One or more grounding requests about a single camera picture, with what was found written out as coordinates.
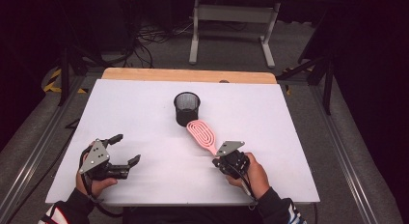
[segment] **white board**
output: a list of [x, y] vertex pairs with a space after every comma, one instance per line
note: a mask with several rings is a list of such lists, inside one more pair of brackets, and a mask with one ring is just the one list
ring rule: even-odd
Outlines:
[[113, 164], [137, 154], [127, 180], [106, 189], [111, 206], [248, 205], [251, 199], [229, 185], [212, 155], [176, 122], [174, 98], [193, 92], [201, 99], [199, 119], [223, 141], [244, 141], [273, 188], [297, 203], [319, 202], [303, 149], [279, 85], [105, 80], [96, 82], [46, 203], [65, 201], [75, 187], [81, 152], [96, 138], [123, 134], [107, 151]]

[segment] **sleeve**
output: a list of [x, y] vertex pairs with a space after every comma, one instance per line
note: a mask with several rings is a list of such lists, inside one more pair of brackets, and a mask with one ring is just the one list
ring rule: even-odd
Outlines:
[[39, 224], [89, 224], [88, 215], [93, 211], [94, 203], [78, 189], [74, 188], [66, 202], [57, 202], [42, 217]]
[[307, 224], [291, 199], [281, 199], [271, 187], [259, 198], [258, 208], [264, 224]]

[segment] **table leg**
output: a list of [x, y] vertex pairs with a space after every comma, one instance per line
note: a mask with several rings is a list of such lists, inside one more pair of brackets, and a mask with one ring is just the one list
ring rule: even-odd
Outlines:
[[195, 65], [198, 60], [198, 47], [199, 47], [199, 0], [195, 0], [195, 8], [193, 9], [193, 37], [192, 45], [190, 46], [189, 64]]
[[264, 52], [265, 61], [267, 62], [267, 66], [273, 69], [276, 65], [274, 63], [273, 56], [271, 55], [270, 46], [268, 42], [270, 41], [271, 33], [274, 28], [274, 24], [276, 23], [277, 15], [279, 13], [280, 3], [276, 3], [274, 5], [274, 10], [271, 11], [270, 20], [268, 21], [267, 30], [264, 36], [259, 37], [261, 41], [262, 51]]

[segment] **metal stand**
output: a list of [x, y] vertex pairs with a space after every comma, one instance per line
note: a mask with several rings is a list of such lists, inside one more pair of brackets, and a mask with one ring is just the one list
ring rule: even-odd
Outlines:
[[327, 115], [331, 115], [330, 112], [330, 98], [331, 98], [331, 89], [332, 89], [332, 80], [334, 76], [334, 70], [331, 65], [331, 57], [326, 56], [326, 57], [319, 57], [314, 60], [311, 60], [309, 62], [306, 62], [293, 70], [290, 70], [289, 72], [285, 72], [281, 75], [276, 76], [277, 80], [286, 80], [293, 75], [306, 70], [310, 67], [314, 67], [314, 70], [312, 73], [309, 75], [307, 78], [307, 82], [309, 85], [316, 86], [319, 84], [319, 81], [323, 77], [324, 74], [325, 76], [325, 86], [324, 86], [324, 95], [322, 98], [322, 105], [324, 106], [325, 112]]
[[235, 6], [215, 6], [200, 5], [199, 0], [195, 0], [193, 9], [193, 37], [190, 46], [189, 64], [195, 65], [198, 61], [199, 48], [199, 20], [218, 20], [218, 21], [236, 21], [267, 23], [267, 29], [263, 36], [260, 36], [260, 43], [264, 52], [265, 61], [269, 68], [274, 68], [274, 60], [271, 55], [269, 41], [271, 33], [276, 23], [280, 4], [276, 3], [274, 8], [248, 8]]
[[62, 106], [69, 96], [69, 66], [72, 67], [76, 75], [85, 75], [88, 70], [82, 57], [87, 57], [104, 68], [113, 67], [111, 64], [103, 61], [100, 57], [96, 57], [86, 50], [72, 44], [64, 44], [61, 46], [60, 56], [62, 88], [60, 102], [58, 104], [59, 106]]

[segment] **person's hand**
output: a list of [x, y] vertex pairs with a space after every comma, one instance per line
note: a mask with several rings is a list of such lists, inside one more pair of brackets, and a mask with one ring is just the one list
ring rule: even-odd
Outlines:
[[[256, 199], [259, 199], [270, 188], [268, 183], [267, 174], [261, 164], [256, 161], [256, 158], [251, 153], [246, 153], [250, 159], [249, 169], [247, 171], [250, 185], [252, 186], [253, 193]], [[231, 176], [226, 176], [229, 184], [242, 187], [241, 179], [235, 180]]]
[[[84, 187], [84, 183], [82, 183], [81, 175], [79, 174], [79, 172], [77, 172], [75, 180], [76, 180], [76, 188], [80, 192], [88, 196], [87, 190]], [[93, 196], [97, 198], [105, 188], [111, 185], [117, 184], [117, 183], [118, 181], [114, 178], [108, 178], [103, 181], [93, 181], [93, 184], [92, 184]]]

